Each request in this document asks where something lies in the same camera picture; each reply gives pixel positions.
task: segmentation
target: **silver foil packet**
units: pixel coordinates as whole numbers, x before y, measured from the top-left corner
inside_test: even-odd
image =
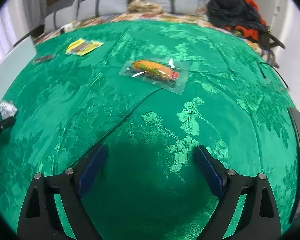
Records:
[[[15,116],[18,112],[12,101],[1,101],[0,102],[0,113],[2,120],[7,119],[11,116]]]

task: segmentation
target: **yellow package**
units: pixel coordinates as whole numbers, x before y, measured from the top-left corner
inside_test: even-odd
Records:
[[[86,41],[81,38],[69,45],[66,50],[66,54],[83,56],[90,51],[99,48],[102,44],[103,42],[100,41]]]

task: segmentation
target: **blue gripper pad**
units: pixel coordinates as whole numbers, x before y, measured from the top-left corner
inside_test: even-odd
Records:
[[[77,194],[79,195],[79,197],[83,197],[83,195],[87,194],[90,191],[94,179],[96,178],[98,172],[101,170],[101,167],[106,160],[106,153],[106,147],[104,145],[101,145],[79,177],[79,186],[77,189]]]
[[[207,181],[212,194],[219,199],[222,199],[224,196],[222,179],[207,158],[206,154],[210,155],[205,147],[196,147],[194,150],[194,161]]]

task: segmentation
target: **green tablecloth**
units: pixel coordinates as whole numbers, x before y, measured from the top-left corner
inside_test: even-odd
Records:
[[[78,38],[104,45],[84,57],[66,55]],[[19,108],[0,137],[0,212],[14,230],[33,175],[61,173],[133,110],[103,140],[105,167],[82,199],[104,240],[195,239],[218,203],[192,160],[200,144],[242,175],[264,172],[282,230],[289,227],[297,176],[287,111],[293,103],[244,41],[196,25],[134,21],[76,30],[37,49],[38,57],[56,57],[29,63],[4,97]],[[182,95],[119,75],[126,61],[149,57],[190,62]]]

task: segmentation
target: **clear plastic packaging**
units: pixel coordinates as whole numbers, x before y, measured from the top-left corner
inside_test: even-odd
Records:
[[[189,78],[189,62],[173,58],[128,61],[120,75],[137,78],[181,95]]]

